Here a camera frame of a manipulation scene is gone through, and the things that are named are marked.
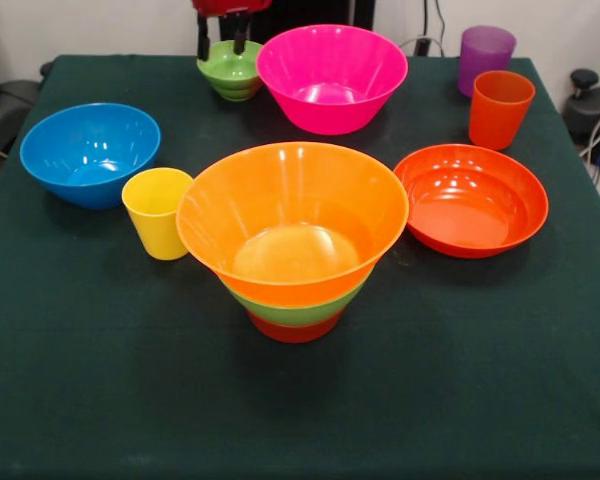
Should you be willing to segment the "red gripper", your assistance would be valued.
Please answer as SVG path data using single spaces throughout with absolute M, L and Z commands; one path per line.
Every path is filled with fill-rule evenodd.
M 271 0 L 192 0 L 192 5 L 197 10 L 197 58 L 209 58 L 210 38 L 207 17 L 221 17 L 237 13 L 236 33 L 234 36 L 234 54 L 242 55 L 245 50 L 247 30 L 250 23 L 250 14 L 267 9 Z

